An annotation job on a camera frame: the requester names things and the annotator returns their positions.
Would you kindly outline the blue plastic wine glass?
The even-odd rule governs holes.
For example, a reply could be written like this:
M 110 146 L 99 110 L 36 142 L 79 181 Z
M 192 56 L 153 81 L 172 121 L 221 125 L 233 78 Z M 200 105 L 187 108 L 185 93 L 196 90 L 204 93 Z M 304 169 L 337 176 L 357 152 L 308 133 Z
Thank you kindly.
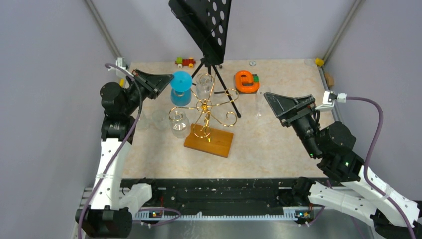
M 170 99 L 176 106 L 187 105 L 192 98 L 191 86 L 193 79 L 186 71 L 176 71 L 173 74 L 173 79 L 170 82 L 171 94 Z

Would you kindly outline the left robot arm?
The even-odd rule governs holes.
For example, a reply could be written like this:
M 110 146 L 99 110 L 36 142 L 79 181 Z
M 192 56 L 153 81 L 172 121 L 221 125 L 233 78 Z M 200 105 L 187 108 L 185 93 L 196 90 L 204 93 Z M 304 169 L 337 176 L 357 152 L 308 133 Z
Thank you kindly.
M 101 127 L 101 153 L 94 187 L 84 206 L 75 214 L 77 237 L 126 238 L 135 215 L 146 204 L 159 201 L 158 190 L 146 183 L 136 184 L 125 195 L 121 181 L 126 158 L 132 148 L 137 123 L 146 98 L 156 99 L 174 78 L 172 74 L 149 74 L 138 69 L 129 72 L 113 64 L 130 81 L 127 88 L 108 82 L 100 89 L 104 118 Z

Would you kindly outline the clear wine glass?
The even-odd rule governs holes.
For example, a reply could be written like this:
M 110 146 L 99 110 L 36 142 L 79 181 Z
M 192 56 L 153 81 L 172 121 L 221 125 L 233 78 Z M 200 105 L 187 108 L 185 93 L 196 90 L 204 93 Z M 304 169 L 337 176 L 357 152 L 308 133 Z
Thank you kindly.
M 168 114 L 165 110 L 155 110 L 151 115 L 152 123 L 157 130 L 168 128 Z
M 173 109 L 169 112 L 168 117 L 173 136 L 182 139 L 186 138 L 190 134 L 190 122 L 184 111 L 179 109 Z
M 266 92 L 270 92 L 271 88 L 269 86 L 261 86 L 257 92 L 256 92 L 256 99 L 255 99 L 255 103 L 256 103 L 256 113 L 255 115 L 257 117 L 261 117 L 264 114 L 264 111 L 266 109 L 266 107 L 268 106 L 268 103 L 265 99 L 264 94 Z
M 199 99 L 208 99 L 213 86 L 212 76 L 205 73 L 195 76 L 196 95 Z
M 149 129 L 150 123 L 149 119 L 144 112 L 141 112 L 140 117 L 137 123 L 137 130 L 146 131 Z

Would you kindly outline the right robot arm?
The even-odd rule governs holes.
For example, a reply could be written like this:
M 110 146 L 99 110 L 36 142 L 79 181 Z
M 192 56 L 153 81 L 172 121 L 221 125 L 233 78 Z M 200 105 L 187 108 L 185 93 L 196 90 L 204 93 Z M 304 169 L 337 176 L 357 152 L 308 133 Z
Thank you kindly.
M 372 151 L 361 158 L 353 151 L 356 138 L 336 121 L 321 128 L 321 112 L 349 96 L 326 91 L 323 103 L 315 105 L 312 95 L 287 97 L 264 94 L 283 127 L 292 127 L 310 158 L 319 159 L 318 168 L 331 180 L 353 190 L 342 193 L 316 180 L 298 177 L 289 193 L 279 196 L 284 206 L 329 207 L 366 223 L 387 239 L 419 239 L 422 236 L 422 204 L 407 199 L 377 176 L 369 167 Z

